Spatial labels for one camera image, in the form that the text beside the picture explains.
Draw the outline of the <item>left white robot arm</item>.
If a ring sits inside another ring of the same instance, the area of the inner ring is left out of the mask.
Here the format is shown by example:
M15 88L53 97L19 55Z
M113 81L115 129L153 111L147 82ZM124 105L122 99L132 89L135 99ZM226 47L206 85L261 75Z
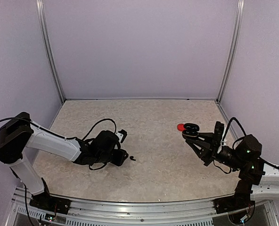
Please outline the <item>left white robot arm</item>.
M35 123L26 112L1 119L0 123L3 123L0 127L0 162L10 167L37 203L46 210L54 206L55 200L49 194L44 179L39 177L25 157L25 148L51 153L77 165L87 165L90 170L97 163L103 167L108 163L120 167L129 157L121 148L127 137L123 129L103 130L95 138L65 137Z

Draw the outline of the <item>red earbud charging case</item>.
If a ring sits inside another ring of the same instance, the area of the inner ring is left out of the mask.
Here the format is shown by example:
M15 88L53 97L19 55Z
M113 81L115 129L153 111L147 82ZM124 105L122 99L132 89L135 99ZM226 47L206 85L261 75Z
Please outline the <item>red earbud charging case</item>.
M178 130L178 131L184 131L184 130L185 130L184 124L183 124L183 123L178 124L178 125L177 125L177 130Z

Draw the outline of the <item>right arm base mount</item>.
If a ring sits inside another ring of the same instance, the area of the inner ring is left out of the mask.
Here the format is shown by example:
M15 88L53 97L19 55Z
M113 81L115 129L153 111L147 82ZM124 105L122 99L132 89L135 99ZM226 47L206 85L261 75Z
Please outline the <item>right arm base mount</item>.
M238 181L233 195L223 198L216 198L213 201L217 214L231 212L249 206L254 206L255 201L251 200L252 183L244 180Z

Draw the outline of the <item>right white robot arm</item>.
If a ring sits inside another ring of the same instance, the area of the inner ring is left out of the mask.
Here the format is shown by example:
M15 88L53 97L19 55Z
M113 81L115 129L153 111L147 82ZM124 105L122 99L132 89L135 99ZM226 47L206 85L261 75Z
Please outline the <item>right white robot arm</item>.
M253 135L242 137L236 148L224 145L222 132L199 133L184 130L182 136L205 166L218 162L239 172L232 196L218 200L240 209L248 201L279 199L279 166L261 158L262 145Z

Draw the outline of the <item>small black case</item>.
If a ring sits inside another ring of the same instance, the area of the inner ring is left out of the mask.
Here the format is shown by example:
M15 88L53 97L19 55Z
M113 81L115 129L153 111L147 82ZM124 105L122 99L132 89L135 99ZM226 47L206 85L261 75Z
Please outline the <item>small black case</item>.
M199 135L200 127L197 124L185 123L183 125L182 137L184 139L197 138Z

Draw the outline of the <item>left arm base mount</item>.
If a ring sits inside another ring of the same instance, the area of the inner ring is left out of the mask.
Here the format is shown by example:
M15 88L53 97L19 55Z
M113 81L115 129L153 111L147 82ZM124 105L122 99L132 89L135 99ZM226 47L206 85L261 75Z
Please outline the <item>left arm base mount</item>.
M48 186L43 178L44 185L43 193L38 195L32 195L30 200L30 206L46 210L50 212L68 214L71 200L61 197L52 196L49 192Z

